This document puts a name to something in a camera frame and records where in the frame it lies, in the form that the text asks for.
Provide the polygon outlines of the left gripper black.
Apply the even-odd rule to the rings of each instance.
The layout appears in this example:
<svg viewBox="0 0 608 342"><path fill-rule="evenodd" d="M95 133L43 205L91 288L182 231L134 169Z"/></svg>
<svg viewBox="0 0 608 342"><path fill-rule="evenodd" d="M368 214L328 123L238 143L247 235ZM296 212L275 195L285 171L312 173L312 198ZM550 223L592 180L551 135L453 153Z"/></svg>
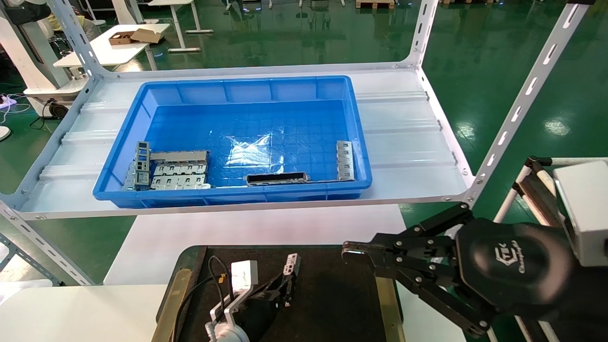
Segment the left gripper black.
<svg viewBox="0 0 608 342"><path fill-rule="evenodd" d="M297 275L278 275L261 292L248 296L234 314L235 322L250 342L258 342L271 327L281 307L295 298Z"/></svg>

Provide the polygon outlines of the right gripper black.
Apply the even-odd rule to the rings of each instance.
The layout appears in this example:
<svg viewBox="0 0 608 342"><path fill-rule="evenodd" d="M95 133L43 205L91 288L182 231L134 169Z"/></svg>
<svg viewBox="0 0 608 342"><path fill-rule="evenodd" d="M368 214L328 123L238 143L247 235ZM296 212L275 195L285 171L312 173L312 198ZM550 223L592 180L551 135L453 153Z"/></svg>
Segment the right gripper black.
<svg viewBox="0 0 608 342"><path fill-rule="evenodd" d="M439 278L452 281L453 271L426 259L453 257L457 250L463 283L499 313L535 320L556 316L578 267L566 236L534 223L473 218L468 204L455 204L397 234L344 242L342 259L375 266L376 276L395 279L471 336L485 335L493 314L445 290ZM456 238L448 236L458 225Z"/></svg>

